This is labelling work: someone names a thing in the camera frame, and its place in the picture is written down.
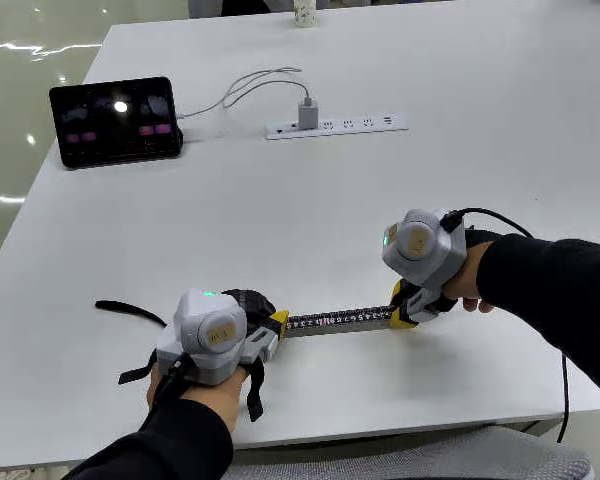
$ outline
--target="power adapter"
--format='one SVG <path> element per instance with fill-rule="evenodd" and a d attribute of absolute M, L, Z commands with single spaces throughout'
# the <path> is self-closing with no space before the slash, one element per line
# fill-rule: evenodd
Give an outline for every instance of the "power adapter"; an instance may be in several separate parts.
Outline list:
<path fill-rule="evenodd" d="M 318 102 L 306 96 L 298 104 L 298 130 L 315 130 L 318 123 Z"/>

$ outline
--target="gray chair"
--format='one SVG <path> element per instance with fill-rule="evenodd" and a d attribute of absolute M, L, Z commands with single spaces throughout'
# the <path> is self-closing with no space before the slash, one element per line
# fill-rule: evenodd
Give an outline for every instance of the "gray chair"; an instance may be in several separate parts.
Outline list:
<path fill-rule="evenodd" d="M 480 478 L 593 480 L 578 450 L 502 427 L 400 452 L 309 463 L 232 465 L 225 480 Z"/>

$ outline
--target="measuring tape blade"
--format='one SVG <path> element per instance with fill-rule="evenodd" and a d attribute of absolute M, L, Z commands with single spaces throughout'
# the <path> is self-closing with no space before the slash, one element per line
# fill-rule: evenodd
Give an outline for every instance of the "measuring tape blade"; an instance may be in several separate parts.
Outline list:
<path fill-rule="evenodd" d="M 378 330 L 388 327 L 395 307 L 356 308 L 337 312 L 314 313 L 289 317 L 285 337 L 305 337 L 325 333 Z"/>

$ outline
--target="power outlet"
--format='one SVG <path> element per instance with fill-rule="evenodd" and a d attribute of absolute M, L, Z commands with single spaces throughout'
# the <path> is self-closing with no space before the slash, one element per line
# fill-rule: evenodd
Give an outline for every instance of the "power outlet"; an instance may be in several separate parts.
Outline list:
<path fill-rule="evenodd" d="M 267 125 L 266 138 L 267 140 L 280 140 L 283 138 L 322 137 L 408 129 L 409 127 L 404 119 L 404 115 L 400 113 L 387 113 L 378 116 L 321 120 L 318 128 L 314 130 L 299 130 L 297 122 Z"/>

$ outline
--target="hand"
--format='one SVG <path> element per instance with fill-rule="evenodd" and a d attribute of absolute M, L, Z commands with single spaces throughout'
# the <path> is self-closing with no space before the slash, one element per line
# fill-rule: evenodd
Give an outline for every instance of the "hand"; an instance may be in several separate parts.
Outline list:
<path fill-rule="evenodd" d="M 443 287 L 442 293 L 450 300 L 462 298 L 462 304 L 467 312 L 474 312 L 478 308 L 482 313 L 489 313 L 493 305 L 479 301 L 480 292 L 476 283 L 480 260 L 493 242 L 485 242 L 467 250 L 467 258 L 460 271 Z"/>
<path fill-rule="evenodd" d="M 147 390 L 147 403 L 149 408 L 153 403 L 153 396 L 162 375 L 158 373 L 157 367 L 151 370 L 151 384 Z M 205 385 L 193 385 L 180 398 L 202 403 L 216 412 L 227 425 L 230 432 L 236 428 L 236 418 L 238 417 L 238 401 L 240 399 L 240 389 L 242 383 L 247 378 L 247 372 L 244 368 L 238 367 L 229 378 L 220 385 L 207 387 Z"/>

